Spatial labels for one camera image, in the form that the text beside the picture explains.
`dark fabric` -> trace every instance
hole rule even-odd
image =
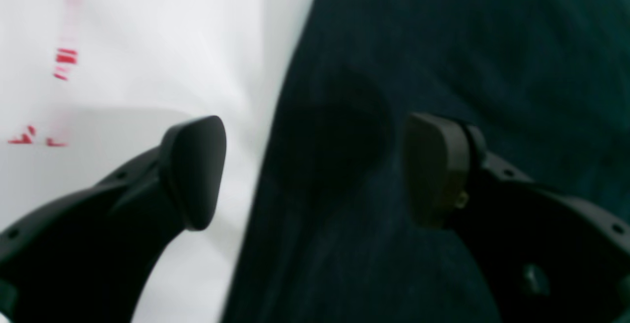
[[[405,116],[627,220],[629,76],[630,0],[315,0],[223,322],[500,321],[459,238],[411,223]]]

